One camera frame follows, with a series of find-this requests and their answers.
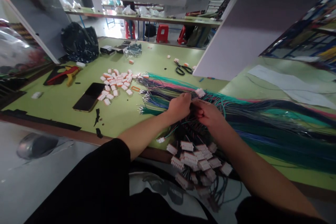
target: hand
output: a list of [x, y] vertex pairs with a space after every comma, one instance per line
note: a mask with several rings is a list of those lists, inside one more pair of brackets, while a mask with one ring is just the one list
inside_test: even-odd
[[196, 106], [196, 116], [200, 123], [211, 129], [221, 128], [226, 120], [218, 108], [200, 99], [194, 99], [192, 103]]
[[190, 114], [190, 103], [190, 93], [182, 93], [179, 97], [170, 101], [167, 114], [169, 114], [172, 124], [182, 120]]

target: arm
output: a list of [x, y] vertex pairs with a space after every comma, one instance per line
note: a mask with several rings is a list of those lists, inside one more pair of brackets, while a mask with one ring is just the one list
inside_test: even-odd
[[193, 104], [198, 107], [199, 121], [208, 128], [249, 190], [278, 208], [321, 218], [287, 178], [240, 138], [215, 105], [199, 99]]
[[143, 152], [149, 143], [165, 128], [182, 120], [190, 113], [191, 95], [183, 93], [169, 103], [162, 114], [142, 121], [121, 133], [120, 138], [131, 152], [131, 160]]

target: black sleeve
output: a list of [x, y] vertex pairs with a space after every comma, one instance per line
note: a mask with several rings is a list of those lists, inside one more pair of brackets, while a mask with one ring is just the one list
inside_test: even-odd
[[113, 139], [89, 153], [26, 223], [114, 221], [130, 196], [130, 156], [130, 150], [120, 139]]
[[252, 196], [244, 199], [237, 208], [236, 219], [238, 224], [245, 223], [304, 223], [326, 224], [325, 221], [303, 214], [287, 212], [278, 209], [265, 200]]

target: red stool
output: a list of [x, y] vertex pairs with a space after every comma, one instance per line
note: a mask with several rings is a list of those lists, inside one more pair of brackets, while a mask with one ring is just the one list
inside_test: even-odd
[[168, 43], [168, 31], [169, 26], [166, 24], [159, 24], [159, 28], [157, 29], [157, 35], [156, 35], [156, 42], [160, 43], [160, 41], [163, 41], [164, 43]]
[[185, 26], [183, 26], [183, 28], [182, 28], [182, 30], [181, 30], [181, 32], [180, 32], [180, 36], [179, 36], [179, 38], [178, 38], [178, 40], [177, 40], [177, 42], [179, 43], [179, 44], [182, 44], [182, 43], [186, 43], [187, 41], [184, 39], [184, 34], [185, 34], [185, 31], [186, 30], [186, 27]]
[[[125, 23], [126, 23], [126, 39], [128, 39], [128, 37], [131, 36], [131, 33], [128, 29], [128, 22], [125, 20]], [[135, 39], [135, 25], [134, 25], [134, 22], [132, 22], [132, 39]]]

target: phone screen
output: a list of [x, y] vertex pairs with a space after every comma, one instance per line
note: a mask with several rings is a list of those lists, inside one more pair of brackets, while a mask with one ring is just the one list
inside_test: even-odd
[[97, 98], [104, 90], [104, 87], [105, 84], [103, 83], [92, 83], [72, 108], [74, 110], [90, 112], [97, 103]]

